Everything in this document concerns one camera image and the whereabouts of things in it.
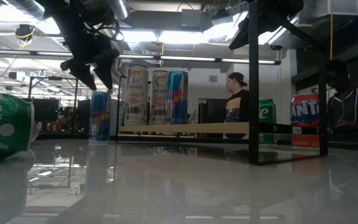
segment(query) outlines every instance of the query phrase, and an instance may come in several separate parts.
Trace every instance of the man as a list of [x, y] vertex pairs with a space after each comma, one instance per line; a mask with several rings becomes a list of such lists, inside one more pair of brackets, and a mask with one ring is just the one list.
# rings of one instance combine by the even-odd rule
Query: man
[[[247, 86], [244, 82], [244, 75], [233, 72], [227, 76], [226, 87], [232, 96], [226, 103], [225, 122], [248, 122], [249, 91], [242, 88]], [[226, 138], [246, 138], [245, 134], [225, 134]]]
[[349, 79], [340, 60], [330, 60], [326, 69], [327, 84], [336, 90], [327, 103], [332, 140], [358, 142], [358, 83]]

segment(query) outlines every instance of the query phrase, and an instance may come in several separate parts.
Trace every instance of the red bull can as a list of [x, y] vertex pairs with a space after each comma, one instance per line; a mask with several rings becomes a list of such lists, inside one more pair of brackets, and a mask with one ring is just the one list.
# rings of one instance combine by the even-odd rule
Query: red bull can
[[108, 142], [110, 138], [109, 93], [95, 91], [91, 98], [91, 117], [89, 119], [89, 142]]
[[173, 71], [167, 82], [167, 123], [187, 123], [188, 73]]
[[[291, 102], [291, 125], [299, 127], [319, 127], [318, 95], [296, 95]], [[319, 149], [319, 136], [293, 135], [292, 147], [295, 149]]]
[[124, 125], [146, 125], [149, 70], [143, 65], [130, 65], [127, 70], [127, 88]]

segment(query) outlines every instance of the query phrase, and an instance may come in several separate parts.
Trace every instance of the tall energy drink can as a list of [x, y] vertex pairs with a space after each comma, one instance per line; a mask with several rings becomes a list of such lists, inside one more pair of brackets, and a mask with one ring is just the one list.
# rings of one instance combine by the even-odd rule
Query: tall energy drink can
[[28, 150], [36, 133], [33, 104], [0, 94], [0, 159]]
[[[302, 94], [294, 96], [291, 102], [291, 125], [318, 128], [318, 110], [317, 94]], [[292, 136], [292, 147], [295, 149], [318, 150], [319, 146], [319, 136]]]
[[[271, 99], [259, 100], [259, 122], [275, 124], [277, 122], [276, 106]], [[277, 138], [274, 134], [259, 134], [259, 144], [262, 147], [275, 147]]]
[[183, 71], [169, 72], [167, 82], [167, 123], [187, 123], [188, 74]]
[[91, 98], [89, 119], [89, 142], [108, 142], [110, 138], [110, 103], [109, 93], [95, 91]]
[[167, 80], [167, 71], [153, 72], [151, 124], [165, 124], [167, 118]]
[[147, 67], [128, 66], [124, 125], [146, 125], [148, 82]]

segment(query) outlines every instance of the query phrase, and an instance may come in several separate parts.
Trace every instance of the green soda can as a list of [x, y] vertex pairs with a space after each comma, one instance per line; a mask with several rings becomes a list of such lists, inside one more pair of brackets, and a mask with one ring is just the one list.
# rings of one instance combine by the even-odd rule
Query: green soda can
[[[276, 106], [271, 99], [259, 100], [259, 122], [275, 124]], [[275, 147], [277, 139], [274, 134], [259, 134], [259, 144], [262, 147]]]
[[28, 150], [37, 136], [32, 103], [0, 93], [0, 159]]

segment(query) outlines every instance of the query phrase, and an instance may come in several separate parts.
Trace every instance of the shelf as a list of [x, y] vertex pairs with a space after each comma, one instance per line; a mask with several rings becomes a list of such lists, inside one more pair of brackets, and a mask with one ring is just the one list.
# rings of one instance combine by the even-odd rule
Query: shelf
[[120, 131], [159, 132], [159, 133], [226, 133], [248, 134], [249, 123], [216, 124], [167, 124], [144, 126], [121, 126]]

